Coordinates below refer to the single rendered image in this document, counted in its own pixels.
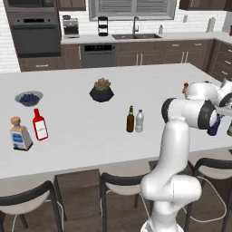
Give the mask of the brown upper wall cupboard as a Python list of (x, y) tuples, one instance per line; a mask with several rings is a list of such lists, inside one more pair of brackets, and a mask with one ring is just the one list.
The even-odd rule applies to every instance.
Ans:
[(232, 0), (180, 0), (179, 9), (187, 11), (232, 12)]
[(59, 11), (85, 11), (85, 0), (55, 0)]

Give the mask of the dark metal tap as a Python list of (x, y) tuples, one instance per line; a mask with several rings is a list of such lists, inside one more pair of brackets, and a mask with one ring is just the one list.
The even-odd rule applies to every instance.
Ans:
[(139, 20), (138, 16), (134, 16), (133, 18), (133, 26), (132, 26), (132, 35), (135, 36), (135, 34), (139, 31), (139, 27), (136, 26), (136, 21)]

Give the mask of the grey dishwasher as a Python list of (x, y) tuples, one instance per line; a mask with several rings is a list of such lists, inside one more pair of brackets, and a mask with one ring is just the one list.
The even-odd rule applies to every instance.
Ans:
[(113, 67), (115, 45), (113, 43), (86, 43), (81, 46), (83, 68)]

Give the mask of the brown side cupboard run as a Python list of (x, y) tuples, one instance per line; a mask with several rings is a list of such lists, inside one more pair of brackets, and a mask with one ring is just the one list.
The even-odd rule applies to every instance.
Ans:
[(232, 44), (215, 40), (208, 64), (208, 74), (222, 82), (232, 77)]

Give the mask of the black tiered stand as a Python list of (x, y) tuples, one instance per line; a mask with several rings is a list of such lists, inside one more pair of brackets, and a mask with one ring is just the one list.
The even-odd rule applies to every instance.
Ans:
[(101, 37), (108, 35), (108, 17), (107, 16), (98, 17), (98, 35)]

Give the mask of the grey bowl of blueberries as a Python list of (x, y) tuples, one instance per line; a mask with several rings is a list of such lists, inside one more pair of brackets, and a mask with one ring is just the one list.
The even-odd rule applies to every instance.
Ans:
[(25, 107), (35, 106), (42, 98), (43, 94), (38, 91), (22, 92), (15, 96), (15, 101), (23, 104)]

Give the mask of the brown cupboard beside oven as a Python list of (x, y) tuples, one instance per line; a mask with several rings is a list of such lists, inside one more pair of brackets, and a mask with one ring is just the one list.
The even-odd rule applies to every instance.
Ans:
[(22, 72), (80, 69), (82, 67), (81, 46), (62, 44), (57, 57), (19, 58)]

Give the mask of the black microwave oven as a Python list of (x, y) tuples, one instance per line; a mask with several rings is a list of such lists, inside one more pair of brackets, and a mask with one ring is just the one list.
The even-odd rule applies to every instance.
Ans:
[(54, 0), (3, 0), (7, 12), (53, 12)]

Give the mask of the red bottle with white label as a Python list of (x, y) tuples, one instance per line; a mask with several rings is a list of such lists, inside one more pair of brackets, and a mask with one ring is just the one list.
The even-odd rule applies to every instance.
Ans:
[(45, 140), (48, 138), (48, 132), (47, 132), (47, 127), (45, 124), (44, 117), (40, 115), (38, 109), (34, 109), (33, 126), (34, 126), (35, 136), (38, 140)]

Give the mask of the black stool with cream seat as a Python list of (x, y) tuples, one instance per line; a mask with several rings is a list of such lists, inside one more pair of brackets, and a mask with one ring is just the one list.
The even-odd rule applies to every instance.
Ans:
[[(232, 178), (232, 160), (212, 159), (212, 158), (200, 158), (195, 161), (193, 158), (188, 159), (188, 164), (192, 170), (192, 176), (202, 179), (200, 184), (204, 186), (205, 182), (215, 189), (209, 179), (230, 179)], [(229, 187), (227, 202), (224, 202), (222, 198), (219, 198), (225, 208), (225, 213), (222, 217), (204, 220), (204, 223), (217, 221), (223, 219), (221, 232), (226, 232), (227, 221), (229, 217), (230, 208), (232, 205), (232, 181)]]
[(56, 177), (0, 181), (0, 211), (6, 215), (20, 217), (28, 228), (24, 214), (51, 201), (58, 232), (63, 232), (64, 214), (61, 192)]
[(134, 196), (134, 207), (138, 206), (139, 198), (142, 199), (148, 216), (151, 215), (153, 202), (150, 201), (150, 207), (147, 208), (145, 200), (140, 193), (140, 182), (144, 175), (134, 177), (118, 177), (107, 172), (103, 172), (100, 177), (100, 211), (102, 219), (102, 232), (107, 232), (107, 204), (106, 195), (108, 192), (114, 192), (121, 196)]

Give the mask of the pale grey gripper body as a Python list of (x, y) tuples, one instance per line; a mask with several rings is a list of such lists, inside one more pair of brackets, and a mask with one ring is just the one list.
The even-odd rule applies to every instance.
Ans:
[(228, 107), (219, 108), (217, 107), (217, 113), (224, 116), (232, 117), (232, 110)]

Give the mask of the black wall oven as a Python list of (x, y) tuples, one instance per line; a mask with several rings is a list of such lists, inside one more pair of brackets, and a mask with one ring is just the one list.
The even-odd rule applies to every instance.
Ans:
[(9, 13), (8, 22), (19, 58), (61, 55), (57, 16), (52, 13)]

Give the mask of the silver coffee machine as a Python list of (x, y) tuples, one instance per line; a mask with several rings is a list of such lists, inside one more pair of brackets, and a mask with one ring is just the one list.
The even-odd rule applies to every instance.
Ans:
[(71, 18), (69, 15), (63, 16), (63, 31), (65, 38), (79, 38), (79, 23), (77, 18)]

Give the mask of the brown glass bottle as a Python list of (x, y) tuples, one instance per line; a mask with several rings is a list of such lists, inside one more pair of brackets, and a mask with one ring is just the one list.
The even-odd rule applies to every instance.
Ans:
[(133, 107), (130, 106), (129, 114), (127, 116), (127, 132), (133, 132), (134, 130), (134, 115), (133, 115)]

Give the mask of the clear plastic water bottle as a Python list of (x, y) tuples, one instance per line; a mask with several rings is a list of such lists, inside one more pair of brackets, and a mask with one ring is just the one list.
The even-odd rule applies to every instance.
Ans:
[(136, 126), (135, 131), (142, 132), (143, 130), (143, 121), (144, 121), (144, 115), (142, 113), (142, 110), (139, 110), (137, 116), (136, 116)]

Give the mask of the window with grey blinds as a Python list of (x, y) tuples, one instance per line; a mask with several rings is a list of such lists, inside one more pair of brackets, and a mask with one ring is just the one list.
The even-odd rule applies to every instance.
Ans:
[(173, 20), (177, 0), (89, 0), (89, 18), (106, 16), (109, 21)]

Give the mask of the square bottle with cork stopper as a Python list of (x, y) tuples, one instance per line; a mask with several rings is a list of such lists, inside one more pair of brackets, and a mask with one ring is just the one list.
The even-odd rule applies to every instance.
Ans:
[(11, 119), (13, 128), (10, 130), (13, 148), (15, 150), (29, 150), (33, 141), (25, 126), (21, 126), (21, 119), (17, 116)]

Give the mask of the dark sink basin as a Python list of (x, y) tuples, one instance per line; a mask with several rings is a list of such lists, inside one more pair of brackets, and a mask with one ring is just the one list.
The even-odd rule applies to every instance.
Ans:
[(157, 34), (113, 34), (115, 40), (131, 40), (131, 39), (160, 39)]

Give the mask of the white paper towel roll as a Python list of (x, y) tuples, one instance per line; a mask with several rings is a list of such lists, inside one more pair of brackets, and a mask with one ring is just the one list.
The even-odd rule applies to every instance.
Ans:
[(215, 17), (209, 18), (209, 20), (208, 20), (208, 27), (207, 27), (206, 33), (212, 33), (213, 32), (215, 22), (216, 22), (216, 18)]

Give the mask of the succulent in black pot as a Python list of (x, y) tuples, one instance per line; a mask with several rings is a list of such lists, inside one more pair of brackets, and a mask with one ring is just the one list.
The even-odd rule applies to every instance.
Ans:
[(96, 102), (108, 102), (114, 96), (109, 80), (101, 78), (95, 82), (90, 95)]

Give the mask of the brown lower cupboard run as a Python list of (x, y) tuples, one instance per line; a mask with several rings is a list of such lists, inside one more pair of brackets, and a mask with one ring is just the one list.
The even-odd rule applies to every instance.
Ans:
[(116, 65), (191, 63), (205, 72), (212, 45), (212, 39), (117, 43)]

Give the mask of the dark blue bottle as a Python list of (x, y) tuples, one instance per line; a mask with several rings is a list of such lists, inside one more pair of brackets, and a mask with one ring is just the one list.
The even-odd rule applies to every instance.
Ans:
[(217, 114), (217, 120), (216, 120), (216, 122), (214, 123), (214, 125), (212, 127), (210, 127), (208, 129), (208, 135), (209, 136), (216, 136), (217, 135), (218, 127), (219, 127), (220, 122), (221, 122), (221, 118), (222, 118), (222, 115)]

